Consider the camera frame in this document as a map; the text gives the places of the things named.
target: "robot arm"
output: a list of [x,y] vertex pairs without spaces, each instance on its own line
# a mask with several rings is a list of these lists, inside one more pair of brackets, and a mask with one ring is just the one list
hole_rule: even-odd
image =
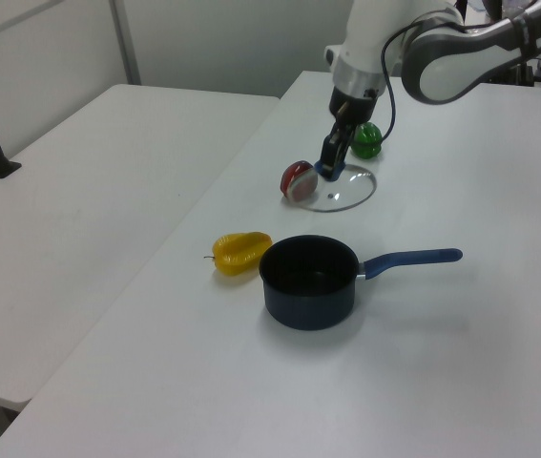
[[495,72],[541,53],[541,0],[522,14],[493,26],[466,30],[461,15],[441,0],[355,0],[346,40],[332,63],[336,118],[316,164],[320,175],[337,179],[357,126],[373,114],[385,91],[381,54],[389,38],[419,26],[385,50],[390,72],[400,53],[407,92],[428,104],[455,100]]
[[422,26],[408,41],[402,67],[407,92],[427,104],[449,103],[541,53],[541,0],[491,27],[425,32]]

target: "black cable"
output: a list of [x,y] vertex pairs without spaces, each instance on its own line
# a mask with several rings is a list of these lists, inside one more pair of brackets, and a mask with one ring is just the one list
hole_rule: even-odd
[[386,41],[385,45],[383,46],[383,50],[381,51],[381,65],[383,66],[383,76],[385,77],[386,89],[388,90],[388,96],[391,99],[391,123],[389,124],[388,129],[386,130],[386,133],[383,135],[381,144],[388,138],[389,135],[391,135],[391,132],[393,132],[393,128],[395,127],[395,117],[397,116],[397,108],[395,107],[395,94],[393,93],[393,87],[391,86],[391,81],[388,75],[388,68],[386,67],[386,50],[388,49],[390,44],[393,43],[393,41],[397,37],[399,37],[402,33],[406,33],[410,29],[419,27],[420,25],[424,23],[425,21],[413,22],[409,26],[399,29],[398,31],[393,33],[391,37]]

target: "yellow bell pepper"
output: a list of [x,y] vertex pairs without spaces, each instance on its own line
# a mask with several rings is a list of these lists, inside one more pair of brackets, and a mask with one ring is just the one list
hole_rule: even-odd
[[272,240],[263,232],[228,234],[213,245],[215,266],[219,272],[235,276],[253,269],[260,263],[261,255],[272,246]]

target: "red apple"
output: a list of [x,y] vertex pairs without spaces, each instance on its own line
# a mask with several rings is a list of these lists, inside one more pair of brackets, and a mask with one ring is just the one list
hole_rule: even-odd
[[282,174],[281,192],[289,200],[299,202],[315,192],[318,182],[319,177],[312,164],[299,160]]

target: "white wall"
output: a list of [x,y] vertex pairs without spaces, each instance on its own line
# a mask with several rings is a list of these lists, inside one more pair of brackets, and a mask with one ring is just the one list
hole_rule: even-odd
[[141,82],[282,96],[326,71],[352,0],[122,0]]
[[0,32],[0,142],[7,156],[126,76],[108,0],[66,0]]

